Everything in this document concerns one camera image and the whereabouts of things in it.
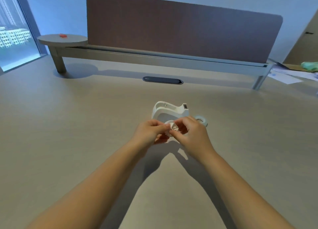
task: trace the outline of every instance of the white paper sheet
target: white paper sheet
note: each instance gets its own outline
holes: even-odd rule
[[[277,81],[283,82],[285,84],[302,82],[302,80],[300,80],[298,78],[295,78],[295,77],[292,77],[292,76],[289,76],[289,75],[286,75],[283,73],[275,72],[273,70],[268,74],[268,77],[273,78]]]
[[[283,67],[278,67],[278,66],[273,67],[272,71],[276,71],[279,73],[283,73],[283,74],[287,74],[287,75],[291,75],[295,77],[306,78],[306,79],[310,79],[310,80],[318,82],[318,79],[315,77],[315,74],[310,72],[293,71],[293,70],[285,69]]]

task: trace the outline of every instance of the person's left hand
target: person's left hand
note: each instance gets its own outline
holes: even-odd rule
[[[170,124],[164,124],[156,119],[140,123],[131,138],[131,142],[137,144],[141,150],[147,150],[153,144],[161,144],[168,141],[169,136],[165,131],[170,130]]]

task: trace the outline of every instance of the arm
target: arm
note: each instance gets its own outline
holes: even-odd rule
[[[131,171],[153,144],[165,143],[170,124],[141,123],[133,138],[82,183],[39,215],[27,229],[98,228],[109,213]]]
[[[294,228],[217,154],[202,124],[191,116],[175,123],[180,132],[170,134],[208,171],[238,228]]]

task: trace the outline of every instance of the white wall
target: white wall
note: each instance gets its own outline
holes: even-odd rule
[[[28,0],[41,34],[87,35],[86,0]],[[317,0],[172,0],[283,16],[270,58],[282,62],[318,9]]]

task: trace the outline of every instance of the person's right arm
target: person's right arm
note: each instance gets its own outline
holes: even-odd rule
[[[170,134],[208,171],[239,229],[294,228],[217,154],[202,124],[191,116],[174,122],[180,132]]]

